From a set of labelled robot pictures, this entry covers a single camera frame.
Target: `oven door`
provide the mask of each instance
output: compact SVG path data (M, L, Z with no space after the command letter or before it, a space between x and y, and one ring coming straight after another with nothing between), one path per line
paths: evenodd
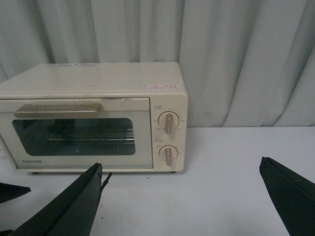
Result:
M0 133L17 169L152 169L148 98L1 101Z

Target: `control knob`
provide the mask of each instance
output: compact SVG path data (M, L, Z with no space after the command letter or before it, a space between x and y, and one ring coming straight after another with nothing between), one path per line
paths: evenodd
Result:
M172 165L178 155L177 149L173 146L164 146L159 150L159 156L166 161L168 166Z
M174 112L164 112L158 118L159 125L165 129L166 134L171 134L179 124L179 118Z

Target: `toshiba logo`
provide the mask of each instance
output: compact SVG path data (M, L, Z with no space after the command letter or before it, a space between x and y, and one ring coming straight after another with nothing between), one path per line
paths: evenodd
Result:
M41 160L24 160L23 163L43 163Z

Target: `toaster oven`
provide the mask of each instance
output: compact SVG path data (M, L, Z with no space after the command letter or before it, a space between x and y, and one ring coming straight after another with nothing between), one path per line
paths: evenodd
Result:
M0 84L0 143L27 172L176 172L188 96L176 62L42 64Z

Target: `white curtain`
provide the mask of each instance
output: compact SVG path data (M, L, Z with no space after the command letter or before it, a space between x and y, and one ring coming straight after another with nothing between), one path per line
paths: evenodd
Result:
M315 125L314 0L3 0L0 81L40 63L177 61L188 126Z

